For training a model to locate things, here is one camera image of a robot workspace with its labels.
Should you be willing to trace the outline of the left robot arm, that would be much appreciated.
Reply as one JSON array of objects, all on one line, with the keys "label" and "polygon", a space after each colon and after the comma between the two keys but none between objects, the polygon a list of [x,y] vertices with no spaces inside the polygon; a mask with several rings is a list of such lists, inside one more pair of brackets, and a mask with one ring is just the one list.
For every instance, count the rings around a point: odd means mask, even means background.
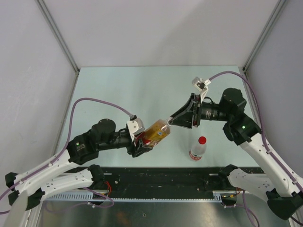
[{"label": "left robot arm", "polygon": [[22,174],[6,174],[5,182],[11,190],[9,204],[13,205],[22,192],[27,194],[26,209],[30,210],[55,194],[78,188],[101,188],[105,176],[99,165],[91,165],[71,176],[62,174],[98,158],[99,152],[104,150],[126,148],[132,157],[151,151],[152,147],[138,138],[143,131],[143,123],[138,118],[131,119],[125,128],[118,131],[113,120],[100,120],[39,166]]}]

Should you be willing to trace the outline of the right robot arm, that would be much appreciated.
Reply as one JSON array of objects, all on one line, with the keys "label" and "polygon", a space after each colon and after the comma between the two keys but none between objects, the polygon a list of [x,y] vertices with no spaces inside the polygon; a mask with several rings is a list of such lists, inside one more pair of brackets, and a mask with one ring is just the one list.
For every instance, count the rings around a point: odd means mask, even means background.
[{"label": "right robot arm", "polygon": [[200,95],[191,94],[186,104],[168,120],[170,125],[184,128],[198,127],[201,120],[223,121],[227,139],[246,151],[266,174],[257,178],[239,167],[228,165],[219,172],[218,184],[224,190],[238,187],[262,199],[271,211],[288,220],[303,205],[303,192],[297,183],[303,179],[281,160],[269,142],[262,140],[261,128],[244,112],[242,92],[235,88],[223,91],[218,104],[203,102]]}]

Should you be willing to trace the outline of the amber tea bottle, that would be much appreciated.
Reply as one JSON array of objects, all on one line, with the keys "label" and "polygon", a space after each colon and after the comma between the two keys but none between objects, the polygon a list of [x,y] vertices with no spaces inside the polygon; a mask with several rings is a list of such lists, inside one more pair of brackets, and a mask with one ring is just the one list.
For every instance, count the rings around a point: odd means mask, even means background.
[{"label": "amber tea bottle", "polygon": [[143,143],[154,147],[170,134],[171,126],[165,120],[158,120],[143,133]]}]

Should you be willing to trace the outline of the white tea bottle cap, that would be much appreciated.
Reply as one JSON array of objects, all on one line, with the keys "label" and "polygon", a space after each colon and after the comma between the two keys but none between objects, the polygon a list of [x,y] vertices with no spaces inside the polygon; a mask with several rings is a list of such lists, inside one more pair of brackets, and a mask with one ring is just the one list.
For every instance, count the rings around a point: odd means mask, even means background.
[{"label": "white tea bottle cap", "polygon": [[166,119],[166,123],[168,125],[171,125],[172,124],[172,120],[173,120],[173,117],[169,117],[168,119]]}]

